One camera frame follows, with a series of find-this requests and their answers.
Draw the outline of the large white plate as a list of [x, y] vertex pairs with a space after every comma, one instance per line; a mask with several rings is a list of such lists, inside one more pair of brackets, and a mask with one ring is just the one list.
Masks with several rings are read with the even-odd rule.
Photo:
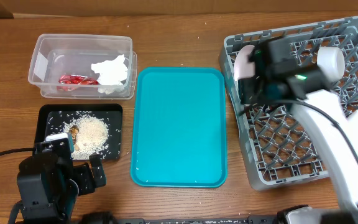
[[253, 45], [246, 45], [240, 49], [234, 62], [234, 79], [252, 78], [255, 75], [255, 63], [249, 61]]

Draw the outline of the pile of white rice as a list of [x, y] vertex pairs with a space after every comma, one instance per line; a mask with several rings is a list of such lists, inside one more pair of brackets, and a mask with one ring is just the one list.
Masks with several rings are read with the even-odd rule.
[[121, 155], [121, 111], [52, 111], [47, 116], [45, 135], [69, 133], [79, 128], [77, 145], [71, 154], [75, 161], [85, 161], [92, 154], [105, 160], [118, 160]]

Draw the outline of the brown food scrap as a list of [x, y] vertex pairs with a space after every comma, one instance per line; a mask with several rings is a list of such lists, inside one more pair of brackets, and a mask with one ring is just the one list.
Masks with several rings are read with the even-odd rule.
[[74, 144], [74, 149], [75, 151], [79, 151], [80, 148], [79, 146], [77, 145], [77, 134], [79, 133], [79, 128], [77, 126], [72, 126], [70, 129], [69, 129], [69, 133], [71, 134], [71, 138], [73, 140], [73, 144]]

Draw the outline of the grey-green bowl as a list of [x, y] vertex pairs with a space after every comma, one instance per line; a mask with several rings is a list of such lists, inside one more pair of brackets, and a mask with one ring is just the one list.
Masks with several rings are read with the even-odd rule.
[[340, 48], [320, 47], [316, 62], [330, 83], [337, 82], [343, 77], [345, 60]]

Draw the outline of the red foil snack wrapper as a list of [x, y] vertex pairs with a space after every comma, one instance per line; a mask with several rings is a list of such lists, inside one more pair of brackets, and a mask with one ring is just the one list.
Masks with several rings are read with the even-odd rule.
[[97, 80], [81, 75], [62, 75], [58, 82], [65, 84], [65, 86], [57, 86], [58, 90], [63, 91], [73, 91], [76, 85], [99, 85]]

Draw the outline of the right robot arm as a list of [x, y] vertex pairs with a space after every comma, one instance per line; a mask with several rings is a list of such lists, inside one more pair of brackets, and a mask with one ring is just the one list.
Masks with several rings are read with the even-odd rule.
[[234, 69], [248, 105], [285, 105], [303, 126], [329, 170], [339, 210], [309, 206], [278, 212], [277, 223], [358, 223], [358, 113], [344, 116], [333, 80], [317, 65], [269, 72], [253, 65]]

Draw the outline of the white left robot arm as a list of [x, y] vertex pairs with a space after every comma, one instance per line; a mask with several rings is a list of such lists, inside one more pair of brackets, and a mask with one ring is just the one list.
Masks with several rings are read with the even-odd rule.
[[55, 154], [37, 154], [19, 164], [17, 185], [21, 200], [12, 208], [8, 222], [70, 223], [79, 196], [92, 194], [106, 185], [101, 159], [74, 166], [71, 159]]

